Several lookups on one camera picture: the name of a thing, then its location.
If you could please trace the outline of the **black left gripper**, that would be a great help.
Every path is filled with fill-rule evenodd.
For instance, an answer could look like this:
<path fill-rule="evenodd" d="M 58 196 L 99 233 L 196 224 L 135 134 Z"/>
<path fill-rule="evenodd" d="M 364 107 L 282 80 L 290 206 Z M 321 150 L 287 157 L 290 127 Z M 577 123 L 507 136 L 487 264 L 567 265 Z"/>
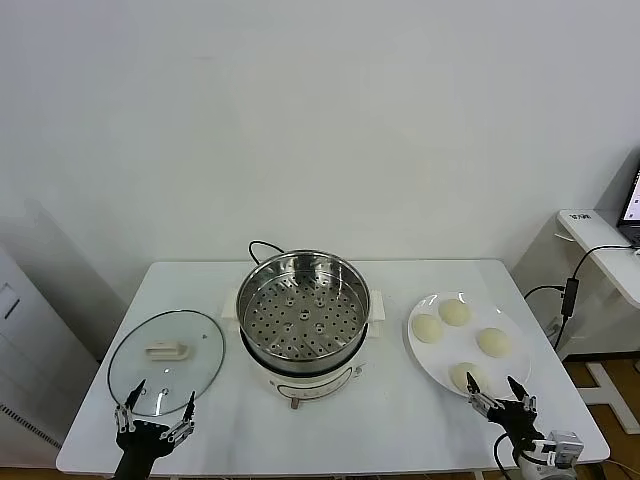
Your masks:
<path fill-rule="evenodd" d="M 169 442 L 182 442 L 193 433 L 196 392 L 191 392 L 181 420 L 172 427 L 143 420 L 134 421 L 133 409 L 144 390 L 145 382 L 143 379 L 128 394 L 125 402 L 116 406 L 115 420 L 119 432 L 116 444 L 127 460 L 153 463 L 171 453 Z"/>

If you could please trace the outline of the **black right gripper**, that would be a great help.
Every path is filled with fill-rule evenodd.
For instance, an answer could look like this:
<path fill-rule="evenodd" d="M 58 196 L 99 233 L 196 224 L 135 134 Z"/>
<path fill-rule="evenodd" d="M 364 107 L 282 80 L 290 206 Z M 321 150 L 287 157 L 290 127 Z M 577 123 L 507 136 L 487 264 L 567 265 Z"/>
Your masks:
<path fill-rule="evenodd" d="M 491 423 L 500 425 L 513 446 L 532 446 L 540 439 L 535 428 L 537 418 L 536 397 L 530 396 L 524 386 L 512 376 L 507 377 L 508 384 L 518 401 L 496 400 L 481 391 L 470 372 L 466 373 L 469 403 Z"/>

